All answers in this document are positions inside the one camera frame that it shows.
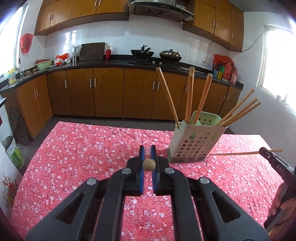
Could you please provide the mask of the person's right hand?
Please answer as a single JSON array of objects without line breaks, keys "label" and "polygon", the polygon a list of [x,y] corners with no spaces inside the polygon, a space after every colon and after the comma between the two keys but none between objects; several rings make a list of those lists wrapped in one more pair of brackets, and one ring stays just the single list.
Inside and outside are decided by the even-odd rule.
[{"label": "person's right hand", "polygon": [[268,211],[268,216],[271,216],[271,215],[274,215],[276,213],[276,210],[278,207],[280,207],[280,209],[282,210],[285,210],[285,209],[295,209],[295,197],[289,199],[288,201],[286,202],[283,202],[281,203],[281,197],[280,197],[280,194],[283,190],[283,188],[285,187],[285,184],[282,183],[277,192],[276,192],[276,195],[273,199],[273,202],[271,204],[271,207]]}]

